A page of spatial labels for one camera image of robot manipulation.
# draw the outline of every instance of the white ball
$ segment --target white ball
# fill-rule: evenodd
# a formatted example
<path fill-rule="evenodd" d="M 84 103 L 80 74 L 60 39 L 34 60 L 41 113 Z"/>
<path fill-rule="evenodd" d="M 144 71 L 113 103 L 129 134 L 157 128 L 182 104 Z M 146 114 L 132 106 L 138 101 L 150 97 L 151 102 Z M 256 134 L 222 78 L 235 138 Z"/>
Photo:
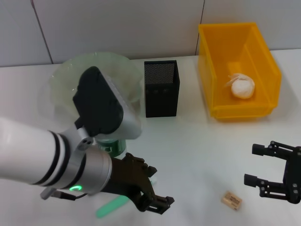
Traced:
<path fill-rule="evenodd" d="M 237 79 L 232 83 L 232 94 L 241 99 L 248 99 L 254 93 L 254 84 L 250 80 Z"/>

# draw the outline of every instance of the white crumpled paper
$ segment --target white crumpled paper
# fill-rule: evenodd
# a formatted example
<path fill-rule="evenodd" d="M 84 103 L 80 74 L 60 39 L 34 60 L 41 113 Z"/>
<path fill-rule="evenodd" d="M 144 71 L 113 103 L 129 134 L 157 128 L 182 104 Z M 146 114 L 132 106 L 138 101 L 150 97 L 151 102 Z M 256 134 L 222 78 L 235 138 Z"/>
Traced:
<path fill-rule="evenodd" d="M 248 99 L 253 95 L 255 90 L 253 79 L 240 73 L 235 73 L 229 77 L 231 80 L 225 86 L 231 85 L 231 91 L 235 97 Z"/>

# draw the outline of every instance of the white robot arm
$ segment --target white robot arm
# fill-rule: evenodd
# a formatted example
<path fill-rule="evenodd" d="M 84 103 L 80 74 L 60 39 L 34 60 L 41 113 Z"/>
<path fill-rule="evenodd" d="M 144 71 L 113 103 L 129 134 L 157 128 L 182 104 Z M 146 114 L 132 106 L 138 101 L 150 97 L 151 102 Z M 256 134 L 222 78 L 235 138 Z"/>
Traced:
<path fill-rule="evenodd" d="M 141 133 L 138 117 L 113 83 L 91 67 L 73 101 L 80 117 L 63 133 L 0 118 L 0 178 L 44 186 L 42 199 L 76 200 L 102 191 L 127 196 L 140 211 L 163 214 L 174 199 L 155 195 L 149 180 L 154 167 L 130 153 L 111 158 L 93 145 L 94 137 L 135 139 Z"/>

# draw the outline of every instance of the green indicator light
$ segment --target green indicator light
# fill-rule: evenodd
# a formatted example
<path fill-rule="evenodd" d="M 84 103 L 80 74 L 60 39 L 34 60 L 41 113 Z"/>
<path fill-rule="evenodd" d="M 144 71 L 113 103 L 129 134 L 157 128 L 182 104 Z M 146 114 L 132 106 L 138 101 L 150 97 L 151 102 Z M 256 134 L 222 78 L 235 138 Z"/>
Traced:
<path fill-rule="evenodd" d="M 76 185 L 76 186 L 69 188 L 70 191 L 80 191 L 81 189 L 82 189 L 82 186 L 80 186 L 80 185 Z"/>

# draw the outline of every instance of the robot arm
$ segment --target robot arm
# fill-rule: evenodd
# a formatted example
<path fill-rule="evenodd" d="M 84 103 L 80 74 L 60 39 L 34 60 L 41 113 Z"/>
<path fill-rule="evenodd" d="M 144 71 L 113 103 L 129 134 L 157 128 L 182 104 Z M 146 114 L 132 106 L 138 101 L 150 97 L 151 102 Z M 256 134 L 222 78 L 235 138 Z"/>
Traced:
<path fill-rule="evenodd" d="M 98 68 L 87 69 L 73 98 L 79 119 L 65 132 L 54 133 L 0 119 L 0 178 L 44 186 L 43 199 L 76 200 L 58 190 L 88 195 L 121 194 L 140 211 L 163 214 L 174 202 L 155 195 L 149 177 L 157 170 L 127 153 L 111 158 L 93 138 L 135 139 L 141 124 L 130 105 Z"/>
<path fill-rule="evenodd" d="M 301 147 L 271 141 L 268 147 L 254 144 L 252 154 L 286 160 L 283 183 L 270 182 L 245 174 L 244 184 L 252 187 L 258 186 L 260 197 L 288 200 L 290 203 L 298 204 L 301 199 L 301 179 L 298 173 L 301 169 Z"/>

